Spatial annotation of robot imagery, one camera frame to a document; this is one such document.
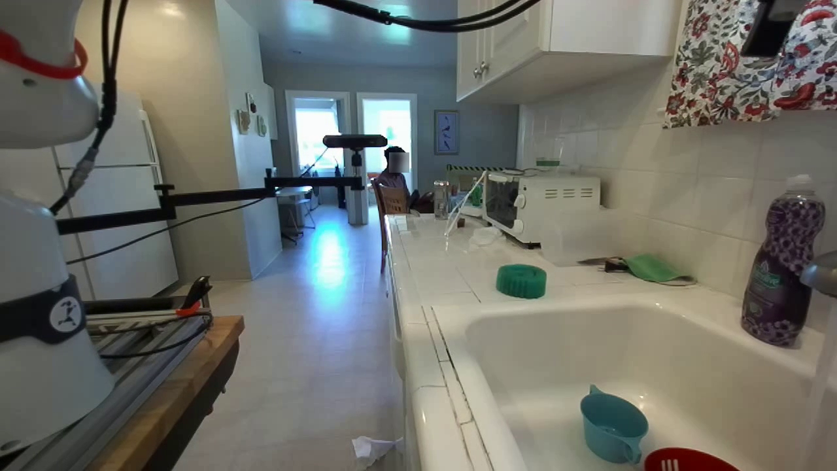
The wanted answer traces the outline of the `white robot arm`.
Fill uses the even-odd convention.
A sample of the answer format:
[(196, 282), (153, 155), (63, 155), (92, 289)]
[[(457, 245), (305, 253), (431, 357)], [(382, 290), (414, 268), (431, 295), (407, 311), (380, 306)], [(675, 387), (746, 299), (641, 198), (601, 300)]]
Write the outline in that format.
[[(93, 138), (92, 166), (115, 116), (97, 101), (75, 40), (80, 0), (0, 0), (0, 145), (36, 149)], [(0, 193), (0, 453), (34, 444), (93, 410), (113, 389), (87, 332), (55, 211)]]

